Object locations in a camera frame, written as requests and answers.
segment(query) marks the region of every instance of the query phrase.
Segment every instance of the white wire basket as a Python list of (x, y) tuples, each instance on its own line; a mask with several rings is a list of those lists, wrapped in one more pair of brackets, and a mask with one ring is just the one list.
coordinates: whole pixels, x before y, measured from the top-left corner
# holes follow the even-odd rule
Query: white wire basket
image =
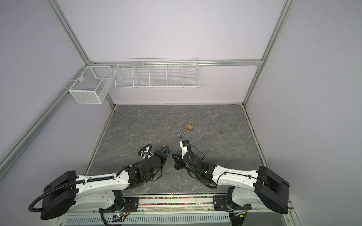
[(78, 103), (101, 104), (111, 86), (114, 74), (108, 66), (88, 66), (69, 92)]
[(129, 88), (199, 88), (197, 62), (127, 63), (114, 69), (115, 86)]

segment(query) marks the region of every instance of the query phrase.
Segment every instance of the black wire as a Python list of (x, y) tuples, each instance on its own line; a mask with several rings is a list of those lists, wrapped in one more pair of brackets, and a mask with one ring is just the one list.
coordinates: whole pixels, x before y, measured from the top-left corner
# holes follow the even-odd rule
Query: black wire
[(249, 177), (249, 178), (254, 178), (254, 179), (256, 179), (257, 181), (259, 181), (261, 184), (263, 184), (260, 180), (258, 180), (258, 178), (255, 178), (255, 177), (250, 176), (250, 175), (237, 174), (237, 173), (234, 173), (234, 172), (224, 172), (223, 174), (236, 174), (236, 175), (246, 176), (246, 177)]
[(197, 179), (197, 177), (192, 176), (188, 170), (187, 173), (190, 175), (190, 177)]
[(144, 146), (143, 148), (141, 148), (141, 150), (144, 149), (144, 148), (147, 148), (147, 147), (150, 147), (150, 148), (148, 149), (147, 155), (146, 155), (146, 157), (144, 158), (145, 160), (147, 160), (148, 155), (149, 155), (150, 152), (151, 152), (152, 144), (147, 144), (146, 146)]
[[(127, 168), (130, 168), (131, 166), (135, 166), (135, 165), (138, 165), (140, 163), (142, 163), (142, 161), (139, 161), (139, 162), (136, 162), (130, 166), (125, 166), (123, 167), (117, 174), (116, 174), (116, 177), (118, 177), (121, 172), (124, 170), (124, 169), (127, 169)], [(100, 178), (90, 178), (87, 180), (87, 183), (88, 182), (95, 182), (95, 181), (101, 181), (101, 180), (109, 180), (109, 179), (114, 179), (114, 176), (105, 176), (105, 177), (100, 177)], [(34, 208), (35, 204), (38, 203), (40, 200), (42, 200), (43, 198), (45, 198), (46, 196), (52, 194), (53, 192), (56, 192), (60, 189), (63, 189), (63, 188), (66, 188), (68, 186), (72, 186), (72, 185), (77, 185), (77, 184), (84, 184), (85, 183), (85, 180), (77, 180), (77, 181), (73, 181), (73, 182), (69, 182), (69, 183), (66, 183), (66, 184), (63, 184), (63, 185), (60, 185), (58, 187), (55, 187), (53, 188), (52, 190), (50, 191), (47, 191), (45, 192), (44, 194), (42, 194), (41, 196), (37, 197), (36, 199), (34, 199), (34, 201), (32, 201), (28, 207), (28, 210), (32, 213), (36, 213), (36, 212), (41, 212), (42, 211), (42, 208)]]
[(162, 170), (163, 170), (163, 168), (161, 169), (161, 174), (160, 174), (160, 176), (159, 176), (156, 180), (160, 179), (160, 177), (162, 176)]
[(232, 213), (232, 212), (234, 212), (235, 210), (234, 210), (234, 209), (233, 209), (233, 210), (224, 210), (224, 209), (223, 209), (223, 211), (228, 212), (228, 213)]
[(104, 225), (105, 225), (105, 226), (110, 226), (110, 225), (107, 223), (106, 219), (104, 219), (103, 209), (99, 208), (99, 212), (101, 213), (101, 219), (102, 219)]
[(198, 150), (198, 152), (200, 152), (204, 156), (204, 157), (201, 158), (201, 160), (204, 160), (206, 158), (205, 154), (202, 153), (199, 149), (197, 149), (197, 148), (195, 148), (195, 149)]
[(63, 184), (61, 186), (58, 186), (56, 188), (53, 188), (52, 190), (50, 191), (47, 191), (45, 192), (44, 194), (42, 194), (41, 196), (37, 197), (34, 201), (32, 201), (28, 207), (28, 210), (32, 213), (36, 213), (36, 212), (41, 212), (42, 211), (42, 208), (34, 208), (35, 204), (38, 203), (40, 200), (42, 200), (44, 197), (52, 194), (53, 192), (55, 191), (58, 191), (60, 189), (63, 189), (65, 187), (68, 187), (68, 186), (72, 186), (72, 185), (76, 185), (76, 184), (83, 184), (85, 183), (85, 180), (78, 180), (78, 181), (74, 181), (74, 182), (69, 182), (69, 183), (66, 183), (66, 184)]

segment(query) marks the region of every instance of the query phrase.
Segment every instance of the wire shelf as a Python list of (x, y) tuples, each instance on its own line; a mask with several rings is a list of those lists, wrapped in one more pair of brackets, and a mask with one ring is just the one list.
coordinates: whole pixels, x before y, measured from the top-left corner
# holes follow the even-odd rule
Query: wire shelf
[(199, 88), (199, 65), (191, 62), (122, 62), (114, 69), (115, 86), (129, 88)]
[(101, 104), (113, 84), (113, 71), (107, 66), (88, 66), (69, 92), (78, 103)]

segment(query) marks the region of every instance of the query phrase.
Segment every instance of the gray marble surface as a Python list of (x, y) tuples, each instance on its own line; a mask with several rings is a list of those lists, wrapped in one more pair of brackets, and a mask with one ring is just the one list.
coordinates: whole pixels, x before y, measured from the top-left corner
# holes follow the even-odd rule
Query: gray marble surface
[[(179, 138), (177, 133), (180, 128), (183, 133), (186, 123), (194, 128)], [(137, 152), (146, 144), (152, 144), (152, 152), (167, 145), (173, 153), (181, 153), (181, 140), (190, 140), (206, 155), (205, 162), (238, 170), (254, 170), (262, 165), (241, 105), (118, 106), (88, 175), (117, 172), (140, 161)], [(169, 155), (159, 180), (122, 193), (225, 193), (227, 188), (205, 187), (186, 170), (176, 170)]]

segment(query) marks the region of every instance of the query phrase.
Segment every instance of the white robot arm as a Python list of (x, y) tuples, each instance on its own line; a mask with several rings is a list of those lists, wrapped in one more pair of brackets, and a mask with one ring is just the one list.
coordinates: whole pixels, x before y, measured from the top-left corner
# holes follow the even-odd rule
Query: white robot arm
[(180, 141), (182, 154), (173, 154), (175, 168), (186, 169), (189, 175), (209, 188), (217, 185), (230, 185), (221, 208), (215, 210), (230, 211), (242, 209), (247, 204), (264, 204), (269, 209), (288, 213), (289, 183), (267, 167), (258, 170), (234, 170), (216, 164), (203, 162), (191, 151), (189, 140)]
[[(72, 211), (99, 208), (103, 212), (125, 212), (132, 209), (122, 196), (121, 190), (142, 186), (145, 182), (156, 181), (168, 153), (168, 146), (151, 153), (148, 144), (138, 152), (144, 160), (123, 167), (117, 173), (97, 176), (76, 176), (75, 171), (65, 172), (44, 188), (43, 195), (35, 199), (28, 210), (41, 212), (41, 219), (52, 219)], [(34, 208), (43, 200), (42, 208)]]

